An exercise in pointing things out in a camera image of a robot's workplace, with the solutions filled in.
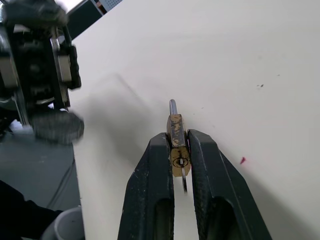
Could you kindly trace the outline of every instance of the white surface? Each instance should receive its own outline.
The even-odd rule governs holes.
[[[70,99],[85,120],[74,150],[86,239],[117,238],[127,181],[171,98],[245,176],[274,240],[319,239],[319,7],[125,0],[82,33]],[[175,240],[198,239],[180,185]]]

